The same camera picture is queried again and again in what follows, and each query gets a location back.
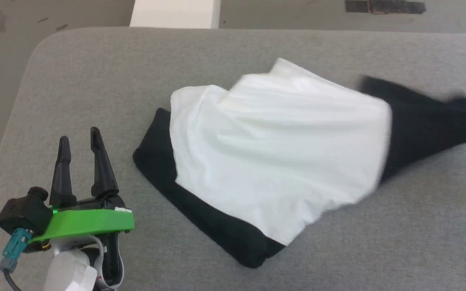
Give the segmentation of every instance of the black knob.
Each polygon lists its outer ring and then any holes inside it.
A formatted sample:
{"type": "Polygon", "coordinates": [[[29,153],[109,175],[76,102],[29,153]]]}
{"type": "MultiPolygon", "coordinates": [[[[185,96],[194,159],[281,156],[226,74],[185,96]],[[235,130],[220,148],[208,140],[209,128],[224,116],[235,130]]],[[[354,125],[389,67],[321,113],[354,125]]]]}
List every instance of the black knob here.
{"type": "Polygon", "coordinates": [[[28,195],[37,195],[42,200],[42,202],[48,199],[48,191],[44,190],[41,187],[30,188],[30,190],[28,190],[28,195]]]}

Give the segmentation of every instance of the cable connector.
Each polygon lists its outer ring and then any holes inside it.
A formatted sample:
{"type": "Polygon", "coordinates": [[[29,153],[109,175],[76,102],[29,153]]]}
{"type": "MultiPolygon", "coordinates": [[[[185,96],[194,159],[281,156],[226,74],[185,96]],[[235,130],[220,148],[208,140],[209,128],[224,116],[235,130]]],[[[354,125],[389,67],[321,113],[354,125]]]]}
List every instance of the cable connector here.
{"type": "Polygon", "coordinates": [[[17,267],[17,260],[21,253],[26,249],[28,242],[32,238],[32,231],[24,228],[17,228],[13,231],[10,240],[3,251],[3,259],[0,262],[0,271],[7,270],[13,273],[17,267]]]}

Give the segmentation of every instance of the black cloth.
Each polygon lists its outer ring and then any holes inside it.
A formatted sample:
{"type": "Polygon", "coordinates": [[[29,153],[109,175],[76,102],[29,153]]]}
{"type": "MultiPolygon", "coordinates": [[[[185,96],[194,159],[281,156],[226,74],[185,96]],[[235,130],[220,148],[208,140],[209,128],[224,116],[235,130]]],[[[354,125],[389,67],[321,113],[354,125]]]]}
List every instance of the black cloth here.
{"type": "MultiPolygon", "coordinates": [[[[363,79],[360,91],[381,98],[392,110],[390,148],[381,183],[413,162],[466,143],[465,96],[444,103],[399,84],[371,77],[363,79]]],[[[240,264],[257,268],[285,247],[267,238],[250,223],[213,208],[176,184],[170,112],[157,109],[133,160],[166,199],[240,264]]]]}

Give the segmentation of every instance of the green plastic mount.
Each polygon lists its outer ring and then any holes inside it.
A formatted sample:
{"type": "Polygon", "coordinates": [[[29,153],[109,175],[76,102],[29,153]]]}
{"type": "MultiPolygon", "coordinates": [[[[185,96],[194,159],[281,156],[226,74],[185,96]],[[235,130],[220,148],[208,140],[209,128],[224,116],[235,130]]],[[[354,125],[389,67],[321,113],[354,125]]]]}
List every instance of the green plastic mount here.
{"type": "Polygon", "coordinates": [[[53,214],[46,232],[30,240],[66,238],[124,232],[134,229],[134,216],[131,212],[111,209],[66,210],[53,214]]]}

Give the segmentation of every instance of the gray tablecloth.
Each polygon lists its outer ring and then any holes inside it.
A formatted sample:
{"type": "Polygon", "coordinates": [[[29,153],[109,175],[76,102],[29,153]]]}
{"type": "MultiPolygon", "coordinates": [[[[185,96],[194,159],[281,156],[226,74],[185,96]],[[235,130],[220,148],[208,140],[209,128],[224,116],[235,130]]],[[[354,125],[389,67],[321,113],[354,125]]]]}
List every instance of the gray tablecloth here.
{"type": "MultiPolygon", "coordinates": [[[[0,210],[49,189],[61,135],[89,197],[97,126],[136,229],[121,234],[121,290],[466,290],[466,145],[416,164],[361,203],[325,215],[259,269],[238,265],[135,168],[157,107],[189,85],[230,87],[283,57],[355,88],[362,74],[428,94],[466,92],[466,35],[88,28],[33,53],[0,146],[0,210]]],[[[9,236],[0,230],[1,252],[9,236]]],[[[52,254],[23,255],[15,281],[40,290],[52,254]]],[[[9,287],[0,273],[0,290],[9,287]]]]}

